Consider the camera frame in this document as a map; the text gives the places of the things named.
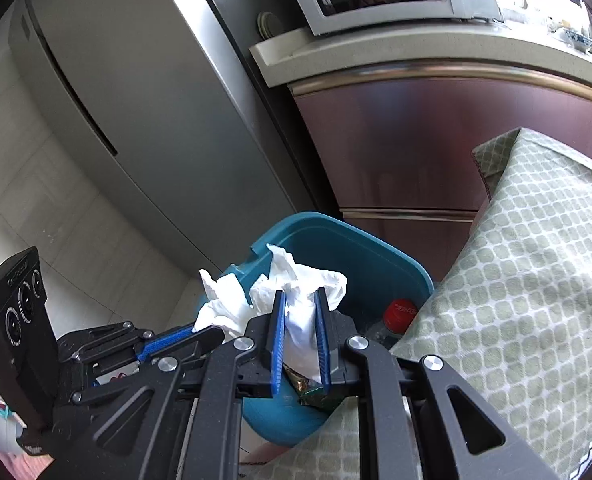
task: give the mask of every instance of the blue gripper pad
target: blue gripper pad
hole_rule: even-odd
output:
[[[191,335],[192,329],[193,325],[186,326],[184,328],[181,328],[180,330],[177,330],[176,332],[172,332],[165,336],[159,337],[158,339],[150,341],[149,343],[146,343],[140,354],[136,356],[138,358],[138,361],[144,362],[146,358],[154,352],[163,350],[168,346],[177,343],[180,339],[183,339],[186,336]]]
[[[277,308],[276,332],[273,336],[273,351],[271,352],[271,395],[274,397],[281,388],[282,379],[282,354],[285,342],[285,308],[287,295],[282,291],[276,291],[273,307]]]
[[[320,382],[323,391],[329,392],[331,388],[331,363],[329,357],[329,344],[327,342],[327,328],[325,327],[325,316],[323,305],[320,301],[320,290],[314,293],[314,304],[316,305],[316,346],[318,348],[318,366],[320,367]]]

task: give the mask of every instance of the camera lens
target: camera lens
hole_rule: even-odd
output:
[[[22,282],[18,289],[18,307],[24,322],[31,323],[31,319],[33,319],[33,298],[31,297],[31,288],[29,288],[27,282]]]
[[[20,327],[20,319],[15,309],[10,306],[7,309],[7,314],[4,317],[4,327],[7,331],[7,337],[13,346],[20,344],[20,336],[22,335],[22,329]]]
[[[42,276],[38,272],[38,269],[33,269],[31,285],[33,285],[33,293],[36,295],[36,298],[41,298],[45,288],[42,286]]]

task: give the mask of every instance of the red bottle cap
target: red bottle cap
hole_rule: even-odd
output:
[[[394,300],[382,315],[382,322],[396,334],[404,334],[412,324],[418,309],[409,300]]]

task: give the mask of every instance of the white tissue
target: white tissue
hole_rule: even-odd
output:
[[[233,274],[214,282],[206,270],[201,270],[207,299],[198,314],[194,330],[217,325],[225,331],[225,340],[245,333],[247,322],[267,314],[273,308],[276,290],[286,294],[285,343],[283,362],[299,374],[320,382],[314,320],[315,291],[323,286],[329,310],[335,310],[347,292],[347,278],[332,270],[313,269],[294,262],[293,256],[281,247],[267,244],[272,252],[269,277],[261,274],[249,290],[252,306]]]

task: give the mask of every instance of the blue trash can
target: blue trash can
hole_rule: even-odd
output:
[[[338,310],[351,316],[359,332],[380,319],[397,298],[420,307],[433,292],[427,271],[405,253],[345,222],[314,213],[298,213],[269,229],[251,247],[240,266],[231,265],[249,298],[249,289],[261,274],[269,274],[271,252],[266,245],[283,247],[297,264],[337,270],[347,277],[347,295]],[[286,377],[273,399],[245,399],[243,416],[253,431],[281,446],[294,446],[317,430],[327,414],[300,406]]]

